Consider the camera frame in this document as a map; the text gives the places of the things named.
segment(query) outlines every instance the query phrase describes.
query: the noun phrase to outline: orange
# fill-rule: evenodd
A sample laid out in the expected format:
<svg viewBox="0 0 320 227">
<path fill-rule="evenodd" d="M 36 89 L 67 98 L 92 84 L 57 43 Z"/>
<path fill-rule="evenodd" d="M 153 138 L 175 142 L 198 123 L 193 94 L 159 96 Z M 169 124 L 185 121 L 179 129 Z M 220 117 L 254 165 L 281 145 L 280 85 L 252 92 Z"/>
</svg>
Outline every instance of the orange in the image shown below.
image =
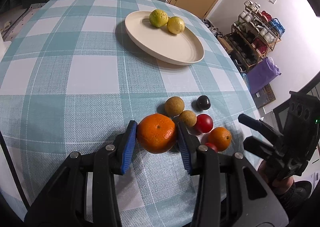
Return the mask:
<svg viewBox="0 0 320 227">
<path fill-rule="evenodd" d="M 228 148 L 232 140 L 230 131 L 224 127 L 214 128 L 208 136 L 208 142 L 214 144 L 218 151 L 224 151 Z"/>
<path fill-rule="evenodd" d="M 138 125 L 137 140 L 150 153 L 164 153 L 176 142 L 175 124 L 162 114 L 149 115 Z"/>
</svg>

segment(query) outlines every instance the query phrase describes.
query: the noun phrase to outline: human hand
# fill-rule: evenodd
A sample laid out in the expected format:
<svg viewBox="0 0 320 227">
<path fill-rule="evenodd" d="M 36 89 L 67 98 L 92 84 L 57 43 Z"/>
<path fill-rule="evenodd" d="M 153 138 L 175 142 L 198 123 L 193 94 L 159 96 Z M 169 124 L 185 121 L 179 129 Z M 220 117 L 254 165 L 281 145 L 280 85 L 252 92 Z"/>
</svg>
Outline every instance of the human hand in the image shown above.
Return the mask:
<svg viewBox="0 0 320 227">
<path fill-rule="evenodd" d="M 266 181 L 267 184 L 269 184 L 270 180 L 268 179 L 267 175 L 265 174 L 266 166 L 267 166 L 267 162 L 265 160 L 263 160 L 257 171 L 261 175 L 263 180 Z M 293 176 L 285 178 L 281 181 L 278 181 L 275 179 L 272 182 L 272 186 L 275 187 L 272 191 L 276 195 L 282 195 L 289 190 L 289 188 L 292 186 L 293 182 L 294 182 Z"/>
</svg>

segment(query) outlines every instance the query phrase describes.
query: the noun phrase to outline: blue gripper pad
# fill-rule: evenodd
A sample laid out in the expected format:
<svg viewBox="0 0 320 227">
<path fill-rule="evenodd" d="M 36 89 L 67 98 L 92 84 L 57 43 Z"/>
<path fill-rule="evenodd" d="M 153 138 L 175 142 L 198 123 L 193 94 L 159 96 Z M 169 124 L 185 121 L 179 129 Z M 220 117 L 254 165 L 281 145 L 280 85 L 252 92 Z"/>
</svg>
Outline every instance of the blue gripper pad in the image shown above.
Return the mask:
<svg viewBox="0 0 320 227">
<path fill-rule="evenodd" d="M 178 129 L 178 145 L 180 149 L 183 166 L 184 166 L 184 169 L 188 172 L 188 174 L 190 174 L 191 173 L 191 155 L 187 149 L 187 144 L 182 134 L 180 126 L 177 125 L 177 129 Z"/>
<path fill-rule="evenodd" d="M 131 164 L 132 153 L 133 153 L 134 145 L 136 143 L 137 125 L 138 124 L 135 121 L 130 121 L 126 130 L 126 133 L 127 131 L 129 131 L 129 136 L 122 154 L 122 165 L 121 165 L 122 174 L 124 174 L 128 170 Z"/>
</svg>

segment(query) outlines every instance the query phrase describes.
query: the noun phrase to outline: blue and white tablecloth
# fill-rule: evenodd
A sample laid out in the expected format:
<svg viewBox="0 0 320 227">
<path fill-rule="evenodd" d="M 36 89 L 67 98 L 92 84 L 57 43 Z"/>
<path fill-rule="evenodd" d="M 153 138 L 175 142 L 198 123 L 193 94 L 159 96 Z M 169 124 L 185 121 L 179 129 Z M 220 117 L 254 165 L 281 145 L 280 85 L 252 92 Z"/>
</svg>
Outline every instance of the blue and white tablecloth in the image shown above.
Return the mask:
<svg viewBox="0 0 320 227">
<path fill-rule="evenodd" d="M 183 18 L 204 47 L 201 62 L 164 63 L 131 41 L 126 16 L 156 8 Z M 96 151 L 172 96 L 190 110 L 198 96 L 210 98 L 205 113 L 233 136 L 226 154 L 243 152 L 244 137 L 258 136 L 237 121 L 240 113 L 259 114 L 217 39 L 196 16 L 155 0 L 50 0 L 6 52 L 0 86 L 0 130 L 29 203 L 70 152 Z M 26 209 L 0 157 L 0 191 L 23 219 Z M 257 157 L 246 157 L 256 165 Z M 151 154 L 136 144 L 130 169 L 115 181 L 124 227 L 191 221 L 197 178 L 184 170 L 179 153 Z"/>
</svg>

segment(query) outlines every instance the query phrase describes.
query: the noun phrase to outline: beige plate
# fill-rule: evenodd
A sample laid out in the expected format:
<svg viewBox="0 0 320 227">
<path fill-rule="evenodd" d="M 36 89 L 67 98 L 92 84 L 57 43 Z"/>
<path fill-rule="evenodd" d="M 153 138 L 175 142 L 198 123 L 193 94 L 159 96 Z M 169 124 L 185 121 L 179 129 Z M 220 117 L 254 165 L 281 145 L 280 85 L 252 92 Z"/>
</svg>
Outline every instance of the beige plate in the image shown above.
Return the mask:
<svg viewBox="0 0 320 227">
<path fill-rule="evenodd" d="M 204 50 L 196 35 L 187 27 L 179 35 L 171 34 L 167 26 L 150 24 L 151 11 L 136 11 L 125 18 L 125 28 L 132 41 L 143 51 L 162 61 L 190 65 L 203 59 Z"/>
</svg>

